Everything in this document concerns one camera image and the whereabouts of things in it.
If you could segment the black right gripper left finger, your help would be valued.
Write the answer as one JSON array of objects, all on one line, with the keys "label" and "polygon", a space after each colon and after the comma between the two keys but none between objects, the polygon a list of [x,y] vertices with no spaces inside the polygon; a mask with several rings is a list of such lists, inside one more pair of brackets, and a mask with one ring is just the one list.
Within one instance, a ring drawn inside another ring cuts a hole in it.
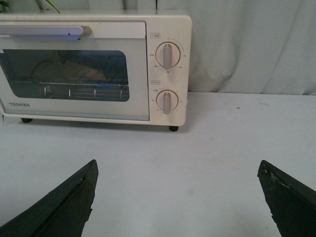
[{"label": "black right gripper left finger", "polygon": [[80,237],[92,212],[98,179],[91,160],[62,184],[0,228],[2,237]]}]

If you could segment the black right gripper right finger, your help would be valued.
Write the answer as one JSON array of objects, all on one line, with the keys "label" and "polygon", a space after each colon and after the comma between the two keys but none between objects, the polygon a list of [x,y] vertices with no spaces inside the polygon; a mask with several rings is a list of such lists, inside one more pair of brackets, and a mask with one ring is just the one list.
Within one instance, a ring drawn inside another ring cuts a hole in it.
[{"label": "black right gripper right finger", "polygon": [[265,160],[257,176],[281,236],[314,237],[316,192]]}]

